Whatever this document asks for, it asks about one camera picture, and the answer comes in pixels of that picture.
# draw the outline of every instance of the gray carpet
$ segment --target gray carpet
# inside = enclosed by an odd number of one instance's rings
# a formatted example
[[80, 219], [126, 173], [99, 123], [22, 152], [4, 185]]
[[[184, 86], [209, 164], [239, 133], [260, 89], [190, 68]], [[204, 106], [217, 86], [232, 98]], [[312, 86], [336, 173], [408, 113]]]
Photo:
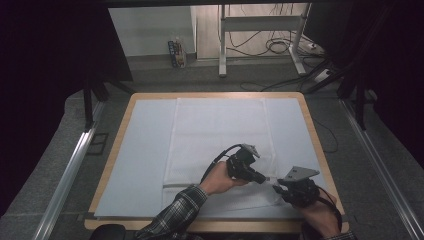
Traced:
[[[289, 61], [263, 64], [235, 61], [227, 68], [227, 78], [218, 77], [214, 62], [194, 63], [185, 69], [132, 69], [134, 82], [125, 83], [138, 92], [229, 92], [259, 91], [264, 86], [297, 77]], [[98, 134], [107, 133], [103, 154], [84, 158], [65, 206], [50, 239], [88, 240], [91, 231], [84, 228], [84, 215], [97, 188], [103, 167], [113, 144], [130, 96], [107, 85], [111, 94], [102, 113]], [[299, 84], [270, 91], [296, 91]], [[351, 229], [360, 239], [410, 239], [399, 215], [390, 202], [350, 123], [328, 86], [307, 95], [321, 144], [333, 174]], [[82, 94], [69, 97], [62, 123], [34, 173], [0, 221], [0, 239], [31, 239], [62, 176], [84, 127]], [[366, 106], [367, 132], [380, 151], [389, 171], [418, 216], [424, 216], [424, 172], [406, 149]], [[91, 153], [98, 153], [93, 146]]]

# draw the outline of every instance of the black curtain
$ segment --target black curtain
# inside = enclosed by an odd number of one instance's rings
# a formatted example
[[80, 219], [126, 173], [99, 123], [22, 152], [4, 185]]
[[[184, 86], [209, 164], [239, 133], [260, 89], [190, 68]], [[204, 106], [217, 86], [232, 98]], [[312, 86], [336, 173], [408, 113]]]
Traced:
[[397, 1], [366, 58], [375, 111], [424, 168], [424, 32], [419, 4]]
[[86, 79], [132, 79], [107, 8], [2, 1], [0, 9], [3, 215], [50, 143], [66, 99]]

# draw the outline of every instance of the table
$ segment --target table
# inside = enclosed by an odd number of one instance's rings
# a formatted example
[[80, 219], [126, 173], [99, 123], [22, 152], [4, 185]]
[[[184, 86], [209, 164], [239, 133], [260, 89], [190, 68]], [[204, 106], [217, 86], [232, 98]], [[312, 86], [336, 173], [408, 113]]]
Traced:
[[[89, 216], [93, 215], [99, 204], [100, 198], [105, 190], [107, 182], [110, 178], [112, 169], [116, 162], [119, 149], [122, 144], [123, 137], [131, 119], [133, 108], [137, 100], [143, 99], [176, 99], [176, 98], [228, 98], [228, 99], [249, 99], [249, 98], [295, 98], [298, 100], [301, 107], [303, 117], [306, 122], [306, 127], [309, 131], [313, 148], [317, 155], [319, 165], [321, 167], [321, 174], [323, 175], [328, 190], [335, 197], [338, 197], [337, 189], [334, 185], [333, 178], [331, 176], [330, 169], [328, 168], [325, 155], [322, 151], [321, 144], [318, 139], [318, 135], [313, 125], [312, 118], [310, 116], [306, 101], [302, 94], [289, 92], [289, 93], [252, 93], [252, 92], [227, 92], [227, 93], [136, 93], [132, 95], [128, 104], [127, 110], [119, 127], [116, 139], [112, 146], [109, 158], [107, 160], [105, 169], [100, 179], [98, 188], [93, 197], [91, 206], [89, 208]], [[337, 203], [337, 207], [342, 214], [344, 214], [343, 206], [340, 201]], [[88, 217], [85, 220], [85, 227], [87, 229], [95, 229], [98, 226], [104, 224], [122, 224], [127, 230], [138, 230], [147, 224], [149, 224], [151, 218], [102, 218], [94, 219]], [[190, 232], [269, 232], [269, 233], [297, 233], [300, 232], [299, 220], [276, 220], [276, 219], [262, 219], [255, 220], [243, 219], [243, 220], [196, 220], [189, 227]], [[343, 231], [348, 230], [348, 223], [343, 223]]]
[[227, 75], [227, 57], [225, 46], [226, 32], [241, 31], [297, 31], [289, 52], [299, 76], [305, 76], [306, 70], [297, 53], [301, 35], [305, 27], [311, 3], [307, 3], [300, 16], [259, 16], [259, 17], [226, 17], [225, 5], [221, 5], [221, 46], [219, 54], [219, 76]]

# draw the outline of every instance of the metal frame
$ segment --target metal frame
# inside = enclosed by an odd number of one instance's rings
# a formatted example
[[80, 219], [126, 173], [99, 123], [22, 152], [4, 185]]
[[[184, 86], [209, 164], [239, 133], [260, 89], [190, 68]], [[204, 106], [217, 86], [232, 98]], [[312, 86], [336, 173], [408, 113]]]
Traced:
[[289, 52], [296, 67], [297, 73], [306, 75], [302, 61], [297, 54], [300, 38], [305, 27], [310, 3], [307, 3], [300, 16], [259, 16], [259, 17], [226, 17], [225, 5], [221, 5], [221, 48], [219, 55], [219, 76], [227, 76], [227, 56], [225, 46], [226, 32], [247, 31], [297, 31]]
[[98, 120], [104, 107], [103, 102], [98, 102], [94, 109], [94, 122], [91, 128], [87, 132], [83, 132], [78, 144], [68, 162], [65, 172], [60, 179], [60, 182], [47, 206], [46, 211], [40, 221], [40, 224], [35, 231], [33, 240], [47, 240], [53, 231], [56, 224], [57, 218], [59, 217], [60, 211], [68, 197], [68, 193], [71, 190], [72, 184], [81, 166], [82, 160], [84, 159], [85, 153], [87, 152], [90, 141], [96, 132]]
[[374, 144], [368, 137], [367, 132], [365, 130], [362, 130], [361, 126], [356, 121], [355, 110], [348, 102], [348, 100], [340, 100], [340, 103], [346, 112], [346, 115], [352, 125], [353, 130], [355, 131], [359, 141], [364, 147], [364, 150], [367, 153], [375, 172], [380, 178], [380, 181], [386, 189], [390, 200], [392, 201], [403, 224], [405, 225], [406, 230], [409, 232], [411, 239], [424, 239], [423, 228], [420, 222], [418, 221], [416, 214], [412, 210], [406, 198], [403, 196], [402, 192], [399, 190], [399, 187], [396, 185], [395, 180], [392, 178], [389, 171], [387, 170], [383, 159], [378, 154], [378, 151], [375, 149]]

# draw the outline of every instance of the aluminum rail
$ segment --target aluminum rail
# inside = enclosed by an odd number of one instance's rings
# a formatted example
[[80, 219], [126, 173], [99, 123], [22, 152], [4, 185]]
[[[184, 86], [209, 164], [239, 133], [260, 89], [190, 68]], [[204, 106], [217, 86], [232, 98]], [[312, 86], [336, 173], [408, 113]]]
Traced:
[[96, 131], [100, 114], [104, 107], [103, 102], [98, 102], [94, 109], [93, 118], [94, 123], [88, 132], [82, 133], [77, 146], [71, 156], [71, 159], [66, 166], [65, 172], [60, 179], [60, 182], [50, 200], [49, 205], [44, 212], [44, 215], [37, 227], [37, 230], [33, 236], [33, 240], [47, 240], [53, 231], [56, 224], [57, 218], [59, 217], [60, 211], [68, 197], [68, 193], [72, 187], [78, 170], [81, 166], [82, 160], [84, 159], [85, 153], [87, 152], [90, 141]]
[[411, 239], [422, 240], [424, 239], [424, 232], [421, 224], [419, 223], [416, 214], [412, 210], [406, 198], [403, 196], [396, 182], [390, 175], [389, 171], [384, 164], [383, 159], [378, 154], [378, 151], [374, 147], [371, 139], [369, 138], [366, 131], [363, 131], [359, 124], [356, 122], [354, 117], [354, 109], [347, 100], [340, 100], [346, 115], [357, 135], [359, 141], [364, 147], [368, 158], [370, 159], [375, 172], [377, 173], [380, 181], [382, 182], [390, 200], [392, 201], [396, 211], [398, 212], [406, 230], [409, 232]]

